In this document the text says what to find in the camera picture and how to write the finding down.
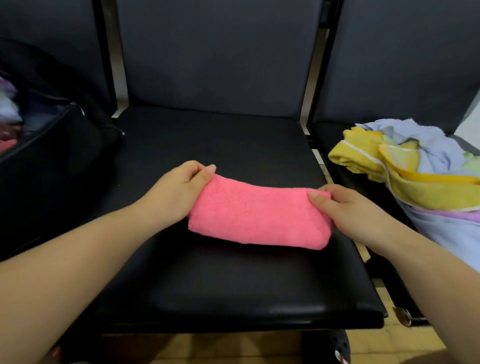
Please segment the finger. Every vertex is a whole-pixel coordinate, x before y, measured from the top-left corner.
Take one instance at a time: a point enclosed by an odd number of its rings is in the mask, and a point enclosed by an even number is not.
[[[328,216],[333,216],[338,211],[338,202],[332,201],[329,198],[322,196],[320,193],[309,190],[307,192],[310,202],[320,211],[326,213]]]
[[[192,188],[195,194],[200,194],[202,189],[211,181],[213,175],[215,174],[216,166],[211,164],[208,167],[203,168],[198,172],[195,177],[192,178],[188,185]]]
[[[328,192],[332,196],[332,200],[341,204],[349,202],[352,199],[352,193],[354,193],[353,190],[339,184],[326,184],[320,187],[320,190]]]
[[[178,168],[182,170],[185,182],[189,182],[193,176],[195,176],[201,170],[205,169],[205,166],[202,163],[197,162],[196,160],[189,160],[188,162],[183,163]]]

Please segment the black bag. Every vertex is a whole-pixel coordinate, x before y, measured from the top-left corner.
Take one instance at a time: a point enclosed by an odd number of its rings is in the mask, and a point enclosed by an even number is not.
[[[0,76],[54,103],[46,125],[0,154],[0,259],[60,231],[98,194],[122,137],[96,88],[45,52],[0,38]]]

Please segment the fingernail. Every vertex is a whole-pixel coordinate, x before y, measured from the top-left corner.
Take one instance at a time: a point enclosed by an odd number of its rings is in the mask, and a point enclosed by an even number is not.
[[[310,197],[310,198],[315,198],[315,197],[318,196],[318,192],[316,192],[316,191],[314,191],[314,190],[308,190],[307,195],[308,195],[308,197]]]
[[[214,174],[215,171],[216,171],[216,165],[215,164],[211,164],[209,165],[208,167],[205,168],[206,171],[209,173],[209,174]]]

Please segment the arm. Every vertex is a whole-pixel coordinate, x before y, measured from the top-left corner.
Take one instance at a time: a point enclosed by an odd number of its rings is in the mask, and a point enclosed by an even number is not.
[[[0,263],[0,363],[36,363],[135,250],[186,217],[214,166],[187,162],[139,201]]]
[[[480,274],[348,188],[322,187],[332,200],[309,198],[340,231],[388,259],[450,353],[461,363],[480,358]]]

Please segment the chair backrest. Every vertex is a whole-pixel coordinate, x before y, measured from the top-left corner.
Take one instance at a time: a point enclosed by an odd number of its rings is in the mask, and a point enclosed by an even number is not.
[[[36,46],[75,68],[115,108],[100,0],[2,0],[0,36]]]
[[[322,0],[117,0],[131,104],[298,118]]]
[[[479,14],[473,0],[343,0],[312,121],[413,117],[452,133],[480,87]]]

